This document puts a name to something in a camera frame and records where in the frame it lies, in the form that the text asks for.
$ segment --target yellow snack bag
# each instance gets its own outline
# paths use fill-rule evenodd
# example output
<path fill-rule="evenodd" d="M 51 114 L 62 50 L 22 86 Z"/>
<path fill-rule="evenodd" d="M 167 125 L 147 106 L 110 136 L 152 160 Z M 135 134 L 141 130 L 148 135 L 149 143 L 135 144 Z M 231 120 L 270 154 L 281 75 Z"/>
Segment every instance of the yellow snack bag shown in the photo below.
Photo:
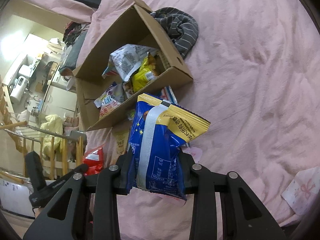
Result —
<path fill-rule="evenodd" d="M 149 53 L 148 56 L 143 59 L 138 73 L 132 77 L 133 92 L 137 92 L 145 87 L 145 85 L 155 79 L 156 76 L 158 76 L 156 72 L 156 60 Z"/>

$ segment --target red plastic bag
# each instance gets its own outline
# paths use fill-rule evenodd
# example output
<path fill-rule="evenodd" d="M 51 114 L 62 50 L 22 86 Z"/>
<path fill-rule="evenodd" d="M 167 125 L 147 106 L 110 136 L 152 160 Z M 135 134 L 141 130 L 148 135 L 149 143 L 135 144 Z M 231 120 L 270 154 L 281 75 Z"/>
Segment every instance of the red plastic bag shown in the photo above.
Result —
<path fill-rule="evenodd" d="M 89 166 L 85 175 L 98 174 L 103 169 L 103 146 L 101 145 L 84 154 L 83 163 Z"/>

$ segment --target box handle hole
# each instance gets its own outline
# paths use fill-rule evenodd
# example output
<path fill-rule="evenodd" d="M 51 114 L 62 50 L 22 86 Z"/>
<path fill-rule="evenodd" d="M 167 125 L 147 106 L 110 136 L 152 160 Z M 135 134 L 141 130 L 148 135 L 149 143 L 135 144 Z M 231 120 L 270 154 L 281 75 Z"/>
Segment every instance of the box handle hole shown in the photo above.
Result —
<path fill-rule="evenodd" d="M 179 59 L 179 57 L 177 57 L 178 61 L 180 62 L 181 65 L 183 65 L 181 59 Z"/>

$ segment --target clothes pile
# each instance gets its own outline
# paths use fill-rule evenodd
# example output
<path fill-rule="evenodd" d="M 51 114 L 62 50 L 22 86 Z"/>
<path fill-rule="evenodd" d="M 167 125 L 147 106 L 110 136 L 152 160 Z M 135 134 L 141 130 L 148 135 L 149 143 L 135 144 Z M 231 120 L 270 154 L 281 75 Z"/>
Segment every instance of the clothes pile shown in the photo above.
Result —
<path fill-rule="evenodd" d="M 61 76 L 73 76 L 72 71 L 76 68 L 76 62 L 87 35 L 90 23 L 70 22 L 65 29 L 62 41 L 65 43 L 61 55 Z"/>
<path fill-rule="evenodd" d="M 176 46 L 180 55 L 185 58 L 198 38 L 198 24 L 189 14 L 172 7 L 164 7 L 150 13 Z"/>

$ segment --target white seal strip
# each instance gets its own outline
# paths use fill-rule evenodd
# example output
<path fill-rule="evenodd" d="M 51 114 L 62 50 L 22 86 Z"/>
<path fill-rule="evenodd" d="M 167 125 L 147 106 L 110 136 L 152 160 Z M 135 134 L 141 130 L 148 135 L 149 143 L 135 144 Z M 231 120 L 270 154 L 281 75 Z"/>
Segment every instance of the white seal strip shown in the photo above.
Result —
<path fill-rule="evenodd" d="M 158 116 L 168 109 L 168 106 L 159 105 L 151 108 L 146 117 L 144 131 L 142 136 L 140 160 L 137 172 L 137 186 L 141 189 L 146 189 L 146 175 L 150 160 L 153 134 L 155 132 L 156 121 Z"/>

